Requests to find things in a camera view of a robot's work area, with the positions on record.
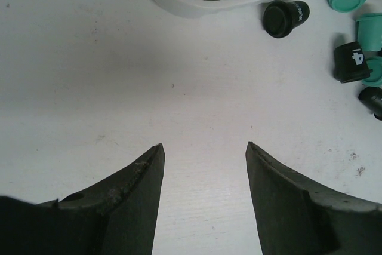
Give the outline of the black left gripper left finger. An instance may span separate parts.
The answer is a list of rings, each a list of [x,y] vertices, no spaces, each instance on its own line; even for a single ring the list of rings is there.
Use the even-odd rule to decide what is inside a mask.
[[[159,144],[65,199],[32,204],[2,196],[1,253],[151,254],[164,165]]]

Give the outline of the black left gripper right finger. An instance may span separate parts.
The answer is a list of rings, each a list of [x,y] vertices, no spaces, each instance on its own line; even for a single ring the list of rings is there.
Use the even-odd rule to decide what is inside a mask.
[[[326,187],[252,142],[245,158],[263,254],[381,254],[381,204]]]

